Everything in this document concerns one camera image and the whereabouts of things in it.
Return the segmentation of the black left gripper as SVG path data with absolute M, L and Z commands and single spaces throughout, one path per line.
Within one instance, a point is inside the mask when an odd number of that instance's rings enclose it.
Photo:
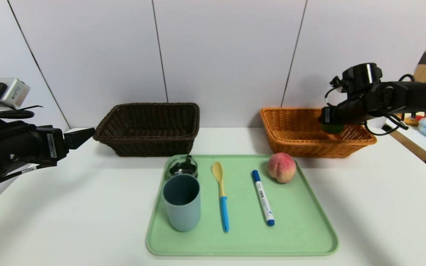
M 55 165 L 96 133 L 86 128 L 65 133 L 52 126 L 8 124 L 0 132 L 0 174 L 7 174 L 27 163 Z

